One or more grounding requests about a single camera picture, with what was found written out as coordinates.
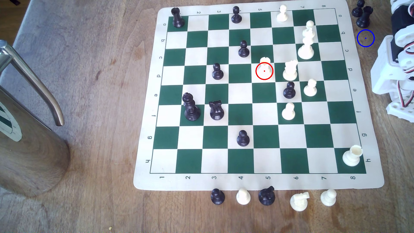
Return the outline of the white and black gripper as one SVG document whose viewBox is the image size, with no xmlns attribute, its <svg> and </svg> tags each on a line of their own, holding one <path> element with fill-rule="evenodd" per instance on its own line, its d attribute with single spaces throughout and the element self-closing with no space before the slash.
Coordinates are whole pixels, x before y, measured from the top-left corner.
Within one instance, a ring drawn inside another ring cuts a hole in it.
<svg viewBox="0 0 414 233">
<path fill-rule="evenodd" d="M 395 35 L 400 29 L 406 28 L 414 23 L 414 19 L 408 13 L 408 6 L 401 6 L 401 0 L 390 0 L 392 34 Z"/>
</svg>

